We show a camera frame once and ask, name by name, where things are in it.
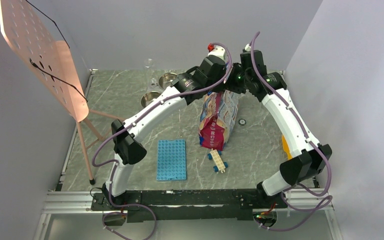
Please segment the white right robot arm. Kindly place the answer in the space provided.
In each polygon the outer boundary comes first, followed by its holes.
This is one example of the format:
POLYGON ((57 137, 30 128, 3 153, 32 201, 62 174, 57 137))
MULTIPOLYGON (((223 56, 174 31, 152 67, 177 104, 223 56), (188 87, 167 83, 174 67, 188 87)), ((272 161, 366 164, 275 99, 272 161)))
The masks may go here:
POLYGON ((243 49, 240 62, 233 64, 227 80, 228 89, 235 93, 250 92, 269 111, 288 146, 291 159, 279 170, 257 185, 256 202, 268 208, 275 195, 303 180, 320 174, 332 155, 328 144, 321 144, 306 126, 290 96, 287 84, 278 72, 267 72, 259 50, 243 49))

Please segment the pink pet food bag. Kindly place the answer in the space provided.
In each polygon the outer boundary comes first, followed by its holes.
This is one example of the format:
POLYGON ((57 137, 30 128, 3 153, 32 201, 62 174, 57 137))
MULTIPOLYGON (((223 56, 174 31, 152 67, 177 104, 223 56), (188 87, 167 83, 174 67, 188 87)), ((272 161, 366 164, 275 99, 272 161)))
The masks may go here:
POLYGON ((236 124, 239 97, 228 90, 205 95, 198 127, 201 147, 224 149, 236 124))

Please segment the yellow plastic scoop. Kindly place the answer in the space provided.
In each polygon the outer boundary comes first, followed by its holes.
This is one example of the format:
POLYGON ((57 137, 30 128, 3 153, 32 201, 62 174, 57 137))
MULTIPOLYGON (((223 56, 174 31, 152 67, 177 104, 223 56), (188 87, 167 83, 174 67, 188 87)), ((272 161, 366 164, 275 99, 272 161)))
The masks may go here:
POLYGON ((289 161, 293 157, 291 156, 290 149, 284 135, 281 136, 281 142, 282 142, 282 149, 286 153, 287 160, 289 161))

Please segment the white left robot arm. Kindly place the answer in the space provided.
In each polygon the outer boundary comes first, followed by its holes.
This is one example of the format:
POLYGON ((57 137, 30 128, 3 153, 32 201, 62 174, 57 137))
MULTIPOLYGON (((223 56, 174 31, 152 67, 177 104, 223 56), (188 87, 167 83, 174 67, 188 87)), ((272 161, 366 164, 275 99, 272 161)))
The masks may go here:
POLYGON ((233 66, 231 56, 209 54, 199 66, 178 74, 163 93, 139 113, 124 120, 115 120, 111 126, 114 142, 114 159, 111 174, 102 186, 104 204, 111 210, 124 203, 128 179, 133 166, 140 162, 147 150, 144 138, 174 112, 201 99, 227 80, 233 66))

